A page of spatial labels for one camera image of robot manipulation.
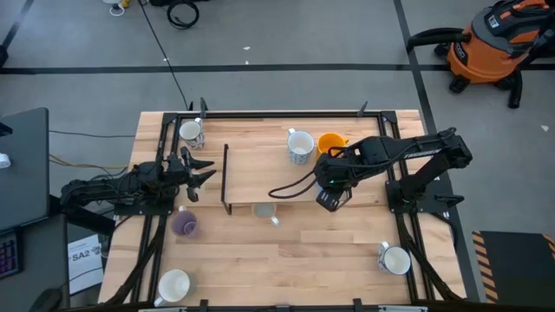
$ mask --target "white mug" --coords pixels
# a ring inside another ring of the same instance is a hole
[[[192,149],[201,149],[205,146],[205,134],[202,132],[202,119],[189,120],[180,127],[180,137]]]
[[[403,248],[382,242],[378,250],[378,268],[390,274],[404,275],[410,269],[410,256]]]
[[[179,269],[169,270],[158,282],[160,296],[154,301],[154,306],[162,307],[169,302],[181,301],[190,287],[191,280],[187,273]]]
[[[259,218],[269,218],[270,221],[278,226],[279,220],[276,218],[276,204],[257,203],[252,204],[252,213]]]
[[[302,165],[310,158],[314,151],[314,139],[305,131],[289,129],[287,138],[287,148],[289,149],[289,159],[295,165]]]

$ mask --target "concrete floor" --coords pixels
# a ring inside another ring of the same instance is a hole
[[[440,26],[464,27],[496,0],[402,0],[411,34]],[[137,2],[112,17],[101,0],[25,0],[0,3],[0,39],[16,21],[5,68],[164,67],[167,63]],[[174,66],[212,66],[176,74],[188,101],[203,96],[218,109],[421,109],[409,70],[266,70],[228,72],[219,65],[409,64],[391,0],[212,0],[198,4],[199,23],[176,30],[162,8],[146,7]],[[420,64],[441,63],[431,48],[416,50]],[[539,60],[554,63],[554,60]],[[471,86],[451,94],[447,72],[423,71],[438,129],[457,127],[473,152],[466,169],[451,171],[462,230],[542,232],[555,237],[550,176],[555,170],[552,71],[525,71],[522,108],[506,107],[508,93]],[[134,134],[141,111],[184,110],[169,73],[0,75],[0,115],[47,107],[50,129]],[[94,139],[52,133],[50,151],[63,159],[125,165],[133,139]],[[51,190],[96,170],[52,165]],[[87,232],[72,228],[70,240]],[[477,277],[477,264],[472,261]],[[480,299],[484,291],[478,285]],[[95,293],[89,293],[90,302]]]

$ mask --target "wheel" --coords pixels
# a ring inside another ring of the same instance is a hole
[[[449,53],[449,45],[450,43],[440,43],[436,45],[434,48],[434,53],[441,58],[447,56],[447,54]]]
[[[451,92],[453,93],[459,94],[464,91],[469,84],[470,80],[461,75],[457,75],[453,78],[453,81],[451,81],[451,84],[449,85],[449,90],[451,90]]]
[[[505,90],[505,91],[513,90],[514,76],[509,75],[509,76],[501,79],[500,81],[495,82],[494,86],[496,88],[499,88],[499,89]]]

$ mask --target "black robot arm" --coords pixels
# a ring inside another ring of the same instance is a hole
[[[193,174],[193,169],[205,168],[214,162],[194,159],[186,147],[181,147],[181,159],[172,153],[166,161],[166,170],[159,159],[135,165],[131,172],[117,179],[73,180],[62,188],[60,204],[62,207],[84,206],[98,200],[128,204],[131,200],[137,205],[157,205],[175,198],[180,185],[184,184],[187,185],[189,200],[198,201],[195,188],[200,187],[216,171]]]
[[[426,185],[451,168],[464,168],[472,154],[455,128],[437,134],[396,140],[387,136],[368,137],[338,150],[335,156],[323,153],[314,168],[321,187],[317,202],[329,211],[336,211],[351,196],[358,182],[383,173],[396,161],[433,156],[417,173],[403,177],[399,183],[399,200],[417,200]]]

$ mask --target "purple mug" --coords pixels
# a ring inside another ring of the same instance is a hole
[[[180,206],[180,211],[172,218],[172,232],[179,237],[195,237],[198,232],[197,217]]]

